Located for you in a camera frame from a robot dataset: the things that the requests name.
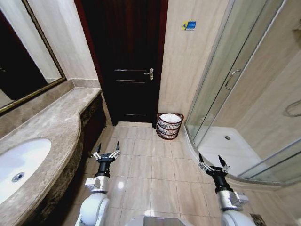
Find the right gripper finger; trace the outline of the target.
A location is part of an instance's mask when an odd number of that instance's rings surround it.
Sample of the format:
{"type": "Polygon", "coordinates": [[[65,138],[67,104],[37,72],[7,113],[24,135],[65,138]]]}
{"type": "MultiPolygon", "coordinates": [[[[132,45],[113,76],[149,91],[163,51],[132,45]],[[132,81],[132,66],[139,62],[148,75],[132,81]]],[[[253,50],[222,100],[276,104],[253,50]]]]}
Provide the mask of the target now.
{"type": "Polygon", "coordinates": [[[204,160],[203,160],[203,157],[201,155],[201,153],[199,153],[199,167],[204,171],[204,172],[209,172],[211,171],[211,167],[208,166],[204,160]]]}
{"type": "Polygon", "coordinates": [[[230,166],[227,165],[225,160],[220,155],[218,155],[218,158],[219,158],[219,161],[222,165],[223,171],[228,171],[230,169],[230,166]]]}

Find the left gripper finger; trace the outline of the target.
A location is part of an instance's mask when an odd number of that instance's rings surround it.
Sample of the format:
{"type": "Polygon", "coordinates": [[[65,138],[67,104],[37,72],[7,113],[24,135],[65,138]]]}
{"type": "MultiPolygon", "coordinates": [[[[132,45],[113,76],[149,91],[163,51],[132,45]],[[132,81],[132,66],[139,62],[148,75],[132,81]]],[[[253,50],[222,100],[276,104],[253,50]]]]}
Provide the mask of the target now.
{"type": "Polygon", "coordinates": [[[118,141],[117,145],[116,145],[116,150],[109,155],[109,158],[110,159],[116,159],[116,158],[118,158],[120,153],[121,153],[121,150],[120,150],[119,141],[118,141]]]}
{"type": "Polygon", "coordinates": [[[102,158],[101,155],[99,154],[100,150],[101,150],[101,144],[99,144],[96,147],[96,151],[94,153],[91,153],[91,156],[95,157],[96,160],[100,160],[102,158]]]}

